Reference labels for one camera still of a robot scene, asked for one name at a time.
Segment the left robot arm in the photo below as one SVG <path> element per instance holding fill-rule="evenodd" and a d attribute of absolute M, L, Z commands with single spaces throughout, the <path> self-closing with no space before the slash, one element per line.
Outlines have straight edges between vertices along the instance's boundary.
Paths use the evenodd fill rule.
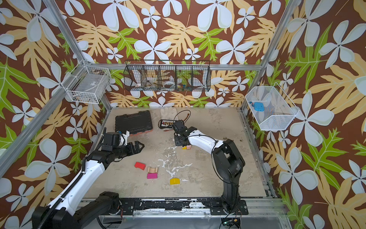
<path fill-rule="evenodd" d="M 113 162 L 141 153 L 145 145 L 128 142 L 128 133 L 104 133 L 96 149 L 82 161 L 82 168 L 61 194 L 46 207 L 37 207 L 31 216 L 34 229 L 83 229 L 104 213 L 119 213 L 118 193 L 105 191 L 97 199 L 78 208 L 98 177 Z"/>

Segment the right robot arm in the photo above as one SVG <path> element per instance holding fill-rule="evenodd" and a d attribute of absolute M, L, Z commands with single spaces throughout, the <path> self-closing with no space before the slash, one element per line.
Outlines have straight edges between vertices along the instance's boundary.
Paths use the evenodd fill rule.
<path fill-rule="evenodd" d="M 172 125 L 177 146 L 196 146 L 211 155 L 214 171 L 223 181 L 221 196 L 226 213 L 233 213 L 239 206 L 239 181 L 245 161 L 234 141 L 218 140 L 203 134 L 195 127 L 187 128 L 182 120 Z"/>

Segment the natural wood arch block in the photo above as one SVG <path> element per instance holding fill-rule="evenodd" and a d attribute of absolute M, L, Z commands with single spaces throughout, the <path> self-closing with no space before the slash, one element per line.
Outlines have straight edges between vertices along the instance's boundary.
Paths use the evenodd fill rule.
<path fill-rule="evenodd" d="M 157 173 L 158 173 L 158 167 L 156 167 L 156 168 L 148 167 L 148 168 L 147 168 L 147 172 L 148 172 L 149 174 L 152 174 L 152 173 L 157 174 Z"/>

